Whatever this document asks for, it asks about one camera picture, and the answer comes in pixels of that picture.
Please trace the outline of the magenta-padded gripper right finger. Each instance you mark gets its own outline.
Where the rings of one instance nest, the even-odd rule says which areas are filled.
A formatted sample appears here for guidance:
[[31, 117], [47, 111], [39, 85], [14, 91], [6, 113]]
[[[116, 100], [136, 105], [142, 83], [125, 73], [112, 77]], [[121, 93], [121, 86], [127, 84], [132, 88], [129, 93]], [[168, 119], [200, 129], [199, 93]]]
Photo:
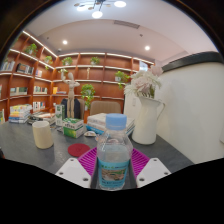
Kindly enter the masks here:
[[140, 188], [170, 175], [171, 172], [158, 158], [149, 158], [137, 149], [132, 151], [129, 175], [133, 188]]

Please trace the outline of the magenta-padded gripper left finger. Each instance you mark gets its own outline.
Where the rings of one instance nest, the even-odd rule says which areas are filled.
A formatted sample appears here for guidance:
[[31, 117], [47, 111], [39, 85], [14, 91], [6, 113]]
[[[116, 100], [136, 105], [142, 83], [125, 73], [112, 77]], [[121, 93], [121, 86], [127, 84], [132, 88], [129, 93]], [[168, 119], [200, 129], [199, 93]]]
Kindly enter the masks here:
[[88, 150], [78, 159], [69, 158], [55, 175], [78, 186], [94, 189], [97, 186], [97, 149]]

